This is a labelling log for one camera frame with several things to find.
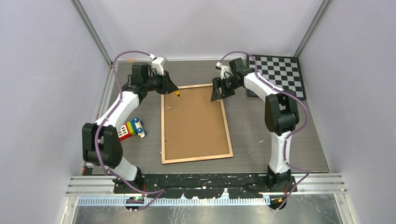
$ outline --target wooden frame edge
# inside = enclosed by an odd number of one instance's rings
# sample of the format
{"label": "wooden frame edge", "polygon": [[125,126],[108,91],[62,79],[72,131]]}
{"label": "wooden frame edge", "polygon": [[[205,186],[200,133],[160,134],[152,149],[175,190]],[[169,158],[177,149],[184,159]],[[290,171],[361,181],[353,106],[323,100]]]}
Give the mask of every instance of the wooden frame edge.
{"label": "wooden frame edge", "polygon": [[[190,89],[190,88],[208,87],[208,86],[213,86],[213,84],[185,85],[185,86],[180,86],[179,89]],[[223,121],[224,121],[224,127],[226,129],[226,137],[227,137],[229,153],[221,154],[221,155],[210,155],[210,156],[191,157],[191,158],[185,158],[185,159],[166,160],[165,159],[165,113],[164,113],[165,109],[164,109],[164,107],[165,107],[165,97],[164,97],[164,95],[161,95],[161,163],[162,164],[194,162],[194,161],[202,161],[202,160],[215,160],[215,159],[225,159],[225,158],[233,157],[233,148],[231,145],[230,132],[228,130],[226,110],[224,108],[224,102],[221,99],[220,107],[221,107],[221,111],[223,113]]]}

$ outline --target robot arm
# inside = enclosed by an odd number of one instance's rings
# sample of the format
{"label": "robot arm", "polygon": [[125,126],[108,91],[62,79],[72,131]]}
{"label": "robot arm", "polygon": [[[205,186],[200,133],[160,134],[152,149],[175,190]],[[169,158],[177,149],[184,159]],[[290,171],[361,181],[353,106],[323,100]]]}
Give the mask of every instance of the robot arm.
{"label": "robot arm", "polygon": [[[299,122],[297,103],[291,98],[276,92],[282,90],[267,81],[271,87],[260,81],[254,69],[248,69],[241,58],[232,60],[230,68],[220,63],[216,68],[220,70],[220,78],[213,79],[213,93],[211,101],[227,98],[235,94],[234,90],[241,86],[252,90],[265,102],[264,120],[266,127],[271,132],[271,160],[268,165],[267,184],[271,187],[278,182],[289,181],[290,167],[283,160],[283,145],[286,136],[295,130]],[[286,90],[295,96],[295,92]],[[289,159],[290,143],[286,145],[286,159]]]}
{"label": "robot arm", "polygon": [[[153,55],[150,58],[153,59],[151,63],[153,68],[147,63],[134,63],[132,74],[128,76],[128,82],[121,88],[122,99],[119,95],[102,117],[93,124],[86,123],[82,130],[84,161],[100,166],[95,150],[95,141],[99,141],[100,155],[104,165],[137,187],[141,182],[140,169],[130,164],[123,157],[118,131],[130,113],[142,103],[149,91],[168,94],[178,90],[178,87],[169,78],[168,71],[163,69],[166,58],[154,58]],[[95,133],[104,120],[105,122],[99,132],[99,140],[95,139]]]}

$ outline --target white wall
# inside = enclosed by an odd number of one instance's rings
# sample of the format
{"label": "white wall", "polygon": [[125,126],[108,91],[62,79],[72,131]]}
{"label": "white wall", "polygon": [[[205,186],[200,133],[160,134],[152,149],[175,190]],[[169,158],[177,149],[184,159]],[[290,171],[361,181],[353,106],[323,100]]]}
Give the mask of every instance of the white wall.
{"label": "white wall", "polygon": [[81,2],[111,58],[137,49],[169,59],[218,59],[232,50],[293,56],[321,0]]}
{"label": "white wall", "polygon": [[0,3],[0,223],[55,224],[107,65],[69,0]]}
{"label": "white wall", "polygon": [[396,218],[395,12],[395,1],[333,1],[300,57],[320,141],[362,224]]}

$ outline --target checkerboard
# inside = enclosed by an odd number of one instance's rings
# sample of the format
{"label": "checkerboard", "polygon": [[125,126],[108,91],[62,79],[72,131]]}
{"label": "checkerboard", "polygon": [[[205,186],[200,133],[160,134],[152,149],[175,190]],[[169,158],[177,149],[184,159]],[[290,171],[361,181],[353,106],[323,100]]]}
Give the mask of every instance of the checkerboard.
{"label": "checkerboard", "polygon": [[[257,70],[263,78],[284,90],[293,90],[297,98],[306,99],[300,63],[295,57],[275,57],[253,55],[257,61]],[[255,62],[247,59],[250,68],[255,67]],[[248,90],[248,95],[255,96]]]}

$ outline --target cork board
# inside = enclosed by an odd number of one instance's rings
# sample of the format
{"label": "cork board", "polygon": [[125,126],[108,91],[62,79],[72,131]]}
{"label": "cork board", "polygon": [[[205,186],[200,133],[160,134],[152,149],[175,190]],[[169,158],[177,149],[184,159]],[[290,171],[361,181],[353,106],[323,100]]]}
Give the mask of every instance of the cork board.
{"label": "cork board", "polygon": [[212,84],[179,87],[161,96],[162,164],[233,157],[223,100]]}

